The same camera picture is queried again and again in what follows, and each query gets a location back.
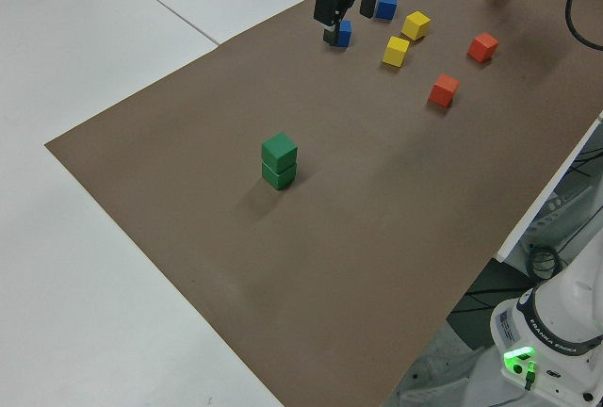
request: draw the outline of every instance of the red cube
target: red cube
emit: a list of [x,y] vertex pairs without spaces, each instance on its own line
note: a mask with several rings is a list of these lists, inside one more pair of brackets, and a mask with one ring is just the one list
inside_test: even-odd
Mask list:
[[452,96],[454,96],[454,93],[456,93],[459,85],[461,85],[461,82],[454,77],[450,77],[446,74],[440,74],[433,85],[432,92],[430,93],[430,101],[442,107],[450,106]]
[[488,61],[498,47],[498,40],[489,33],[482,33],[473,39],[467,53],[479,63]]

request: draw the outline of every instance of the green cube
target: green cube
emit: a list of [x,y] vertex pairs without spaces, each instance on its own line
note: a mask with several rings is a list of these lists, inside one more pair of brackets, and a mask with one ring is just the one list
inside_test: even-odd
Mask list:
[[271,186],[277,190],[281,190],[293,182],[297,169],[298,164],[293,164],[282,173],[276,173],[266,164],[266,162],[262,162],[262,177],[268,181]]
[[298,156],[298,145],[293,143],[284,132],[262,143],[262,161],[277,174],[293,164]]

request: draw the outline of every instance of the green light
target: green light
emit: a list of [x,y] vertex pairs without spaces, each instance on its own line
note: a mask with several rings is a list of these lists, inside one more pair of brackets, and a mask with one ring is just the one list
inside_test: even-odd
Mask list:
[[511,360],[515,357],[520,357],[521,355],[532,355],[534,353],[534,348],[526,346],[525,348],[517,349],[517,350],[509,350],[504,353],[505,360]]

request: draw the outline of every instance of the yellow cube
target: yellow cube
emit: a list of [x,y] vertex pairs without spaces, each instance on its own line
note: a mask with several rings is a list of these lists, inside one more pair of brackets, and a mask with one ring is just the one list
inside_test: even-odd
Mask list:
[[385,54],[383,54],[383,63],[397,67],[402,66],[402,61],[404,61],[404,56],[406,56],[410,44],[409,41],[402,38],[391,37],[387,43]]
[[402,26],[402,33],[413,41],[423,38],[430,29],[431,21],[430,18],[420,11],[415,11],[406,16],[404,25]]

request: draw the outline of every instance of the brown mat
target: brown mat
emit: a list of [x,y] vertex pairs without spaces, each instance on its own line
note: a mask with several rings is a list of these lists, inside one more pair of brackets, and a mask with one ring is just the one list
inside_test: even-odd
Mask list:
[[[575,11],[599,41],[602,2]],[[285,406],[377,406],[603,108],[563,4],[400,0],[392,24],[351,12],[342,51],[309,0],[47,146]],[[383,66],[416,9],[431,34]],[[440,73],[448,111],[426,104]],[[280,192],[279,131],[300,148]]]

